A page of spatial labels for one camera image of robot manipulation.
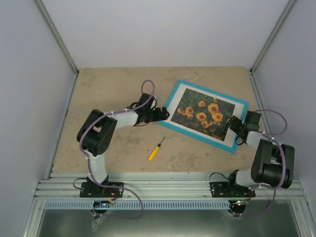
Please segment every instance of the framed flower picture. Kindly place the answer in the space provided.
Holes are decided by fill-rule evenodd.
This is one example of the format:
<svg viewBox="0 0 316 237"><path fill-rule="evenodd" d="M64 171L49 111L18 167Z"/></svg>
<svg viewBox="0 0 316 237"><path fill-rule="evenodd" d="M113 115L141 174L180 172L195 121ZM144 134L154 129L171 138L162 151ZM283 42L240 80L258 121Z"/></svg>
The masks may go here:
<svg viewBox="0 0 316 237"><path fill-rule="evenodd" d="M235 153L236 134L226 124L233 115L244 120L248 102L179 80L165 106L170 117L159 124Z"/></svg>

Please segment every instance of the white wall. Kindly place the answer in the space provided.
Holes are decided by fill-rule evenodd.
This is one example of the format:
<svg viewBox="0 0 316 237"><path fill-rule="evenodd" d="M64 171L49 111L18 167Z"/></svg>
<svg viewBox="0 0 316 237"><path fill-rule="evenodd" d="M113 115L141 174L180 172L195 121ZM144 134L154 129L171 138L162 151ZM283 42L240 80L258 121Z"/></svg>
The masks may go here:
<svg viewBox="0 0 316 237"><path fill-rule="evenodd" d="M2 1L0 32L0 236L18 237L75 76L32 0Z"/></svg>
<svg viewBox="0 0 316 237"><path fill-rule="evenodd" d="M295 147L295 172L316 220L316 1L299 0L259 65L256 81L265 108L283 113L288 131L280 137ZM283 122L270 116L273 130Z"/></svg>
<svg viewBox="0 0 316 237"><path fill-rule="evenodd" d="M250 68L288 0L43 2L78 68Z"/></svg>

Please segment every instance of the gray floor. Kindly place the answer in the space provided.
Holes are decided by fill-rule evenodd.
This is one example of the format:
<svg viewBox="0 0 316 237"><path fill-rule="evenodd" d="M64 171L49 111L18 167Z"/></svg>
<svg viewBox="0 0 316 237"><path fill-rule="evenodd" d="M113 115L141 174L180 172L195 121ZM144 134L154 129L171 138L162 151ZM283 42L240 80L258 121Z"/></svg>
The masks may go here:
<svg viewBox="0 0 316 237"><path fill-rule="evenodd" d="M252 201L247 212L266 206ZM137 211L114 211L135 216ZM89 210L46 210L38 237L297 237L297 224L291 207L278 201L269 211L256 217L233 218L228 211L146 211L134 221L106 218L92 231Z"/></svg>

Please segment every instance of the sunflower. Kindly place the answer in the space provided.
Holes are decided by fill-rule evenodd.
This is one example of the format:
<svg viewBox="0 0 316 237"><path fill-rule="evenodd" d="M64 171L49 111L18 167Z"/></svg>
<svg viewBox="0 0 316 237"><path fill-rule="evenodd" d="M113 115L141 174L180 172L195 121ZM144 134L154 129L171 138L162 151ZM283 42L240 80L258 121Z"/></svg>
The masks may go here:
<svg viewBox="0 0 316 237"><path fill-rule="evenodd" d="M218 112L219 108L218 108L218 105L217 104L210 104L208 107L207 107L207 110L211 113L211 114L215 114Z"/></svg>
<svg viewBox="0 0 316 237"><path fill-rule="evenodd" d="M191 106L187 107L186 112L187 112L187 114L192 114L193 108Z"/></svg>
<svg viewBox="0 0 316 237"><path fill-rule="evenodd" d="M198 103L198 106L200 107L204 107L206 105L206 103L204 102L204 100L201 100L199 103Z"/></svg>
<svg viewBox="0 0 316 237"><path fill-rule="evenodd" d="M201 112L201 113L198 113L197 114L197 119L199 120L199 121L204 121L204 120L206 120L206 114L205 113L203 113L203 112Z"/></svg>
<svg viewBox="0 0 316 237"><path fill-rule="evenodd" d="M223 120L223 115L221 113L212 114L212 118L215 122L220 122Z"/></svg>
<svg viewBox="0 0 316 237"><path fill-rule="evenodd" d="M208 122L207 121L203 121L201 122L201 125L204 127L204 128L208 128L209 125L208 125Z"/></svg>

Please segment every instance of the beige table surface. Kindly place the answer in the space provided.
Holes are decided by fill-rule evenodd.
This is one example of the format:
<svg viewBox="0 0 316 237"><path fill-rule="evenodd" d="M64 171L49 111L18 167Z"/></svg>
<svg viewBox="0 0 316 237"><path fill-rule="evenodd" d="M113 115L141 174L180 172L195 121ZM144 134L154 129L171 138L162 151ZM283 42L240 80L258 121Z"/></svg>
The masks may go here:
<svg viewBox="0 0 316 237"><path fill-rule="evenodd" d="M249 102L257 109L247 70L243 67L183 68L87 68L82 69L66 117L54 172L86 172L84 155L76 135L93 109L117 111L138 101L141 84L151 79L156 85L158 106L164 106L176 82L183 79ZM145 92L151 92L150 83ZM148 157L166 137L153 161ZM255 150L239 146L235 154L194 138L150 123L115 131L106 151L107 171L232 171L250 168Z"/></svg>

